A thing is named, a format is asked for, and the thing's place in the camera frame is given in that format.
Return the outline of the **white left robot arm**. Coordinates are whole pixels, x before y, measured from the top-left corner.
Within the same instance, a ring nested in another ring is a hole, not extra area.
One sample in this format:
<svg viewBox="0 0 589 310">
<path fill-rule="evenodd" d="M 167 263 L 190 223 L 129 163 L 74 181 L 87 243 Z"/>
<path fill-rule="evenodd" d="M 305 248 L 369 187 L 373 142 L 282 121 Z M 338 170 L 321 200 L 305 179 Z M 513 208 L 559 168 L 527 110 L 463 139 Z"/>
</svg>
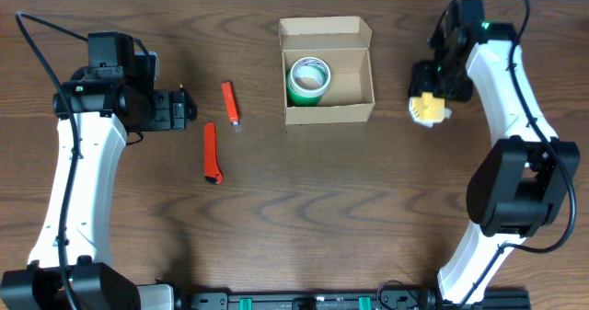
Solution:
<svg viewBox="0 0 589 310">
<path fill-rule="evenodd" d="M 9 309 L 187 309 L 172 283 L 136 285 L 111 266 L 110 213 L 129 132 L 182 129 L 185 90 L 68 81 L 55 96 L 59 154 L 43 228 L 23 270 L 4 273 Z"/>
</svg>

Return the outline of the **white masking tape roll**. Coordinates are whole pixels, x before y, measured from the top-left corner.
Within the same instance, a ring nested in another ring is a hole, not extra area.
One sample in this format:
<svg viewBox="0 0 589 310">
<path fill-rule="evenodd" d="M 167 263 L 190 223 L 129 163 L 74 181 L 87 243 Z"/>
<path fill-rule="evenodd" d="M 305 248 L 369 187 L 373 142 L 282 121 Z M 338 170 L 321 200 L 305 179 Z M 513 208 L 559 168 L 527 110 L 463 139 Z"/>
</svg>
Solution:
<svg viewBox="0 0 589 310">
<path fill-rule="evenodd" d="M 304 57 L 294 63 L 287 74 L 287 84 L 300 97 L 318 98 L 331 82 L 329 65 L 317 57 Z"/>
</svg>

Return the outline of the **green tape roll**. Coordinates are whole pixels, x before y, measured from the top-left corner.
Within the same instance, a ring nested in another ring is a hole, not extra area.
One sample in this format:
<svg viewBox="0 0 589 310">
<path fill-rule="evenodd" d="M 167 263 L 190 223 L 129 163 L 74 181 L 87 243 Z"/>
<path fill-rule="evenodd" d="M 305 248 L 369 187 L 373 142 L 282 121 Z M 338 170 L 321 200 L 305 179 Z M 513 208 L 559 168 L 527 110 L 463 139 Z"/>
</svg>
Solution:
<svg viewBox="0 0 589 310">
<path fill-rule="evenodd" d="M 313 107 L 329 87 L 329 74 L 317 66 L 291 69 L 286 76 L 287 95 L 295 106 Z"/>
</svg>

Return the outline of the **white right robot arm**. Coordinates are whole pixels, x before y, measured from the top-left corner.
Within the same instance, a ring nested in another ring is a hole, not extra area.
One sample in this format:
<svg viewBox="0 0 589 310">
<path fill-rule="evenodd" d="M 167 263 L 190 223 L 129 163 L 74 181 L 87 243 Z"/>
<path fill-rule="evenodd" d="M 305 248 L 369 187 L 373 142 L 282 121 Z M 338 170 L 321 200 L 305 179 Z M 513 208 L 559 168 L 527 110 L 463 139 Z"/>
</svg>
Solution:
<svg viewBox="0 0 589 310">
<path fill-rule="evenodd" d="M 509 253 L 551 224 L 580 163 L 573 142 L 559 139 L 537 104 L 514 26 L 449 20 L 432 37 L 434 57 L 411 69 L 409 112 L 432 127 L 447 119 L 448 100 L 479 95 L 491 150 L 468 183 L 469 223 L 454 255 L 437 273 L 445 304 L 482 300 Z"/>
</svg>

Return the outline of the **orange stapler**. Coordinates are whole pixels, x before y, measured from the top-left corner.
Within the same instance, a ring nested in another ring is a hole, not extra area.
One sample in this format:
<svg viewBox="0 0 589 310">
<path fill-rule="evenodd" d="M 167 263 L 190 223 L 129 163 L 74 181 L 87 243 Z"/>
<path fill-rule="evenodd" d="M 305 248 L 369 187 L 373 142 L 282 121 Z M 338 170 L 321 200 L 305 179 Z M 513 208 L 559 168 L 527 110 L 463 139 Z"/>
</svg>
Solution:
<svg viewBox="0 0 589 310">
<path fill-rule="evenodd" d="M 221 88 L 225 100 L 228 119 L 234 127 L 237 127 L 240 125 L 240 118 L 237 110 L 237 102 L 234 95 L 233 85 L 231 82 L 223 82 L 221 84 Z"/>
</svg>

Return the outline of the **yellow sticky note pad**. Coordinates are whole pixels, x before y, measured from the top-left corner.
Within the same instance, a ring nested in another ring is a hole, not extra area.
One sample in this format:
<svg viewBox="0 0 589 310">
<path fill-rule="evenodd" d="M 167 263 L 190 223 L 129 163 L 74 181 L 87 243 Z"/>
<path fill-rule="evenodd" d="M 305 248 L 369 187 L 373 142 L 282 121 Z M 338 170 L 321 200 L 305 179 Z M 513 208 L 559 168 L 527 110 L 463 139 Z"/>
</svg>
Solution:
<svg viewBox="0 0 589 310">
<path fill-rule="evenodd" d="M 423 92 L 420 97 L 410 97 L 409 112 L 414 122 L 428 128 L 452 115 L 452 110 L 445 106 L 445 100 L 436 98 L 431 92 Z"/>
</svg>

